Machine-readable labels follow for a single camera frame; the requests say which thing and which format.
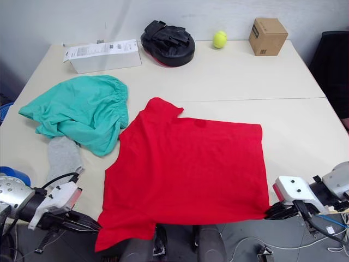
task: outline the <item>white table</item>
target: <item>white table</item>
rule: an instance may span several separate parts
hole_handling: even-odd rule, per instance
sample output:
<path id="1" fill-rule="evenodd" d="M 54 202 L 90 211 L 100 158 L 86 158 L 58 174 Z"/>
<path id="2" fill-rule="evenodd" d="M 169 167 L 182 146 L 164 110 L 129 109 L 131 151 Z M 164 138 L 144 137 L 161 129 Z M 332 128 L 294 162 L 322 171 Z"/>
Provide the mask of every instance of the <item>white table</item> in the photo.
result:
<path id="1" fill-rule="evenodd" d="M 37 123 L 17 112 L 53 85 L 78 76 L 62 63 L 63 53 L 60 46 L 49 49 L 0 127 L 0 165 L 25 172 L 35 186 L 46 181 L 49 140 L 35 134 Z M 247 41 L 229 41 L 222 50 L 197 42 L 193 61 L 179 68 L 156 64 L 142 49 L 140 54 L 141 67 L 86 75 L 110 74 L 125 82 L 130 121 L 158 96 L 184 107 L 184 117 L 260 123 L 271 203 L 277 201 L 271 186 L 279 175 L 311 182 L 349 160 L 348 135 L 290 41 L 278 57 L 253 56 Z M 78 182 L 83 192 L 77 211 L 97 219 L 104 171 L 118 151 L 119 144 L 99 158 L 82 148 L 86 171 Z"/>

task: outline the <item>gray floor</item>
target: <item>gray floor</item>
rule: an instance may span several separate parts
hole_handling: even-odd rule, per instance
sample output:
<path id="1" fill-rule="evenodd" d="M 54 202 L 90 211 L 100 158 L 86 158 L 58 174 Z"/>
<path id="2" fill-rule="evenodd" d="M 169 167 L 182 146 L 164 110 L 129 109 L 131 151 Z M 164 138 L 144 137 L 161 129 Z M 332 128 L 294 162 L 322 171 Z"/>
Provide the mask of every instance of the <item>gray floor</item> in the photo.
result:
<path id="1" fill-rule="evenodd" d="M 340 221 L 339 215 L 332 215 L 333 219 Z M 336 232 L 342 230 L 331 222 L 315 218 L 315 222 L 326 227 L 332 225 Z M 312 243 L 322 238 L 318 235 L 314 239 L 307 231 L 303 221 L 299 217 L 293 217 L 285 221 L 246 221 L 218 225 L 221 230 L 229 259 L 236 243 L 244 237 L 258 237 L 263 241 L 280 247 L 298 247 Z M 169 261 L 172 262 L 195 262 L 196 254 L 191 251 L 190 226 L 165 225 L 169 238 Z M 30 231 L 24 225 L 18 226 L 19 246 L 24 254 L 32 252 L 45 233 L 41 230 Z M 78 235 L 65 232 L 56 242 L 47 246 L 44 253 L 34 253 L 26 256 L 26 262 L 77 262 L 99 261 L 100 257 L 93 252 L 95 236 Z M 338 243 L 333 240 L 324 240 L 311 247 L 286 251 L 272 247 L 275 262 L 310 262 L 310 261 L 335 261 L 345 262 L 349 258 L 344 253 L 330 253 L 327 247 L 337 247 Z M 246 240 L 237 249 L 234 261 L 257 262 L 257 251 L 262 244 L 256 240 Z"/>

